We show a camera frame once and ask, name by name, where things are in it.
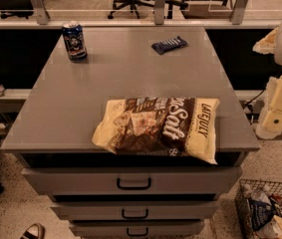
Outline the brown and cream chip bag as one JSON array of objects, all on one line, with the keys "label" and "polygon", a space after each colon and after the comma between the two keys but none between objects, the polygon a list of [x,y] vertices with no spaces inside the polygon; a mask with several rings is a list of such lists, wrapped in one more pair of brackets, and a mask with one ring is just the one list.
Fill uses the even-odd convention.
[{"label": "brown and cream chip bag", "polygon": [[136,98],[107,102],[92,142],[114,154],[215,160],[218,99]]}]

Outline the blue snack bag in basket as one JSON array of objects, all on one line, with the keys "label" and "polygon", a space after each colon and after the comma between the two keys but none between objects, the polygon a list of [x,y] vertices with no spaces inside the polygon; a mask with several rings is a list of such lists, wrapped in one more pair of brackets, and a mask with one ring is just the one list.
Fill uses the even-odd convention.
[{"label": "blue snack bag in basket", "polygon": [[250,198],[248,202],[252,228],[255,231],[258,231],[273,218],[273,206],[269,199],[262,200]]}]

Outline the blue pepsi can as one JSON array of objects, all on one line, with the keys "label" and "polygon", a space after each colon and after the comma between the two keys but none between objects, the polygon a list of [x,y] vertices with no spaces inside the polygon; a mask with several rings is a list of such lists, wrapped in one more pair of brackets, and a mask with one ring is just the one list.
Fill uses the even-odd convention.
[{"label": "blue pepsi can", "polygon": [[62,35],[68,57],[72,62],[84,61],[88,57],[82,26],[70,21],[62,27]]}]

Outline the dark blue snack bar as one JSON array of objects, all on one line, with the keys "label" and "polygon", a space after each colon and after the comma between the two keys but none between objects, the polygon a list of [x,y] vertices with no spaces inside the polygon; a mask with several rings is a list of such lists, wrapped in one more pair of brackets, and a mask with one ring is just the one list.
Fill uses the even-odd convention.
[{"label": "dark blue snack bar", "polygon": [[188,43],[180,36],[153,43],[151,47],[159,54],[162,55],[166,52],[187,46]]}]

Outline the middle grey drawer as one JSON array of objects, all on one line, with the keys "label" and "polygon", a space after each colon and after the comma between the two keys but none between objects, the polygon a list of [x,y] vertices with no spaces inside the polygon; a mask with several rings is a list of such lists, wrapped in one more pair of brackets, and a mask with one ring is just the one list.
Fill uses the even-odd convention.
[{"label": "middle grey drawer", "polygon": [[210,218],[217,201],[61,202],[51,207],[61,220],[135,221]]}]

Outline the grey drawer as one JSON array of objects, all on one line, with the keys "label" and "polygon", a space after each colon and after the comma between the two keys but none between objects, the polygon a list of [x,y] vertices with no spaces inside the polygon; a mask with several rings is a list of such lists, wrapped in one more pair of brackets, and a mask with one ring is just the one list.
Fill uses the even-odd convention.
[{"label": "grey drawer", "polygon": [[75,236],[119,236],[125,238],[195,235],[199,234],[203,227],[202,220],[86,221],[69,225]]},{"label": "grey drawer", "polygon": [[135,221],[210,218],[217,201],[61,202],[51,207],[61,220]]},{"label": "grey drawer", "polygon": [[226,193],[242,175],[239,167],[25,168],[40,194],[128,195]]}]

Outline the black office chair centre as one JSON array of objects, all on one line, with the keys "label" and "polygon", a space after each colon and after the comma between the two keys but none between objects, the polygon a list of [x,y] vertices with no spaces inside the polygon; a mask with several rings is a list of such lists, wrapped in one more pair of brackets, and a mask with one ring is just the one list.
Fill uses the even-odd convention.
[{"label": "black office chair centre", "polygon": [[131,13],[135,13],[139,19],[140,13],[138,6],[146,6],[153,9],[154,22],[157,25],[162,25],[164,19],[172,18],[172,10],[174,6],[178,6],[181,9],[186,9],[188,4],[176,0],[114,0],[112,10],[110,11],[108,18],[113,19],[114,14],[126,7],[130,8]]}]

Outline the grey drawer cabinet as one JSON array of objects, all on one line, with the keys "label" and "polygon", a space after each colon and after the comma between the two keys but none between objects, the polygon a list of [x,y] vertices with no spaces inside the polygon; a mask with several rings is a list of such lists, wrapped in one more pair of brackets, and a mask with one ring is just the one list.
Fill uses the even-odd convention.
[{"label": "grey drawer cabinet", "polygon": [[258,142],[206,31],[89,28],[57,45],[3,142],[73,234],[200,232]]}]

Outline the top grey drawer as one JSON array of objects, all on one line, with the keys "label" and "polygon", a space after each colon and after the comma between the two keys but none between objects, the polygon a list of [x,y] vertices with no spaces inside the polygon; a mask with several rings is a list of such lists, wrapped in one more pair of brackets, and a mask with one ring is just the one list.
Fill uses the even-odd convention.
[{"label": "top grey drawer", "polygon": [[239,167],[25,168],[40,194],[128,195],[226,193],[242,175]]}]

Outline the bottom grey drawer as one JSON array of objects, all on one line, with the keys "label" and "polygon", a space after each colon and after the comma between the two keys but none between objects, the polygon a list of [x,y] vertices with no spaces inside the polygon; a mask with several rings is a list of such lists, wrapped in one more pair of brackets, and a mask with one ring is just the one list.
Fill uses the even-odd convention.
[{"label": "bottom grey drawer", "polygon": [[75,236],[119,236],[125,238],[195,235],[199,234],[203,227],[202,220],[86,221],[69,225]]}]

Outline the shoe on floor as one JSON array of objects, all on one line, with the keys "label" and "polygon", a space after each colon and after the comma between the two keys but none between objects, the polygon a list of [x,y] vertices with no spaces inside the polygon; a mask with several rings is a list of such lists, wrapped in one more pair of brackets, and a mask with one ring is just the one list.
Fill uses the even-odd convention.
[{"label": "shoe on floor", "polygon": [[24,231],[20,239],[44,239],[44,236],[45,236],[44,226],[40,223],[35,223]]}]

